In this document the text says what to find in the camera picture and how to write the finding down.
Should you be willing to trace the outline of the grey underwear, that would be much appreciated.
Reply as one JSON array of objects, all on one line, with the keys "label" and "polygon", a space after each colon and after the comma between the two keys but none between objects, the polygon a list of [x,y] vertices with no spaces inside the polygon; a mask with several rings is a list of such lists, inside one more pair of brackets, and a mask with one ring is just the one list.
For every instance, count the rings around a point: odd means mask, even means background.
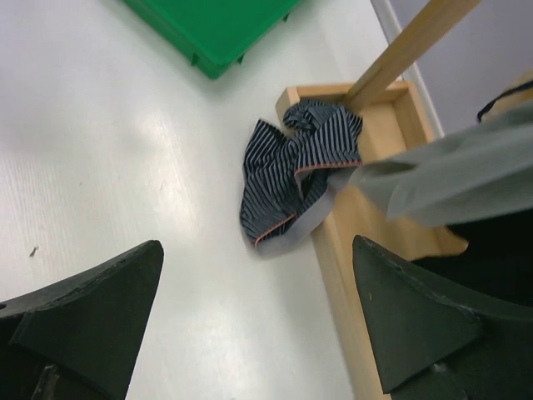
[{"label": "grey underwear", "polygon": [[468,223],[532,207],[532,103],[356,169],[353,184],[390,220]]}]

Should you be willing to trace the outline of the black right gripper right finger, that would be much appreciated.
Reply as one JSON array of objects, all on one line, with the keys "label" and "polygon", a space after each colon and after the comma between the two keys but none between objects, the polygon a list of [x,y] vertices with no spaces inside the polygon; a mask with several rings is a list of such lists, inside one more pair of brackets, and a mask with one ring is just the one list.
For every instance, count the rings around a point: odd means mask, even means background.
[{"label": "black right gripper right finger", "polygon": [[382,391],[394,399],[530,399],[532,309],[356,236],[353,272]]}]

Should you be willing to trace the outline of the wooden clothes rack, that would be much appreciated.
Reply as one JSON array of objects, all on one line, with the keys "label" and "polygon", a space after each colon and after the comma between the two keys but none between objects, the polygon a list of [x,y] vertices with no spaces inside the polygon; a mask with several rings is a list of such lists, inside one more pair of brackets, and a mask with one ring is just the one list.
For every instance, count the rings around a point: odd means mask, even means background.
[{"label": "wooden clothes rack", "polygon": [[532,76],[435,138],[400,75],[475,6],[431,1],[353,84],[296,86],[362,116],[362,165],[312,234],[357,399],[532,396]]}]

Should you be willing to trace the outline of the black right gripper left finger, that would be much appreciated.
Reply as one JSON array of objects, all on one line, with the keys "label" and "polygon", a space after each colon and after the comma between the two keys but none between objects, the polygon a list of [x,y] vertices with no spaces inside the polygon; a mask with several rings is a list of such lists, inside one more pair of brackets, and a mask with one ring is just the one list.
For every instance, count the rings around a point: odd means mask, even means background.
[{"label": "black right gripper left finger", "polygon": [[144,242],[1,303],[3,399],[124,399],[157,293],[163,247]]}]

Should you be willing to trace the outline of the blue striped underwear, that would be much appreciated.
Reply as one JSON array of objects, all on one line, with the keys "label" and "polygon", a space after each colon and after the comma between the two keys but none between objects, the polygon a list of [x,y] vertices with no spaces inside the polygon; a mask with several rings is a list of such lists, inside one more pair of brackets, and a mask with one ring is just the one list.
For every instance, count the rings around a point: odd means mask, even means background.
[{"label": "blue striped underwear", "polygon": [[331,212],[361,164],[362,117],[339,104],[303,100],[282,123],[260,120],[247,145],[240,223],[261,255],[293,249]]}]

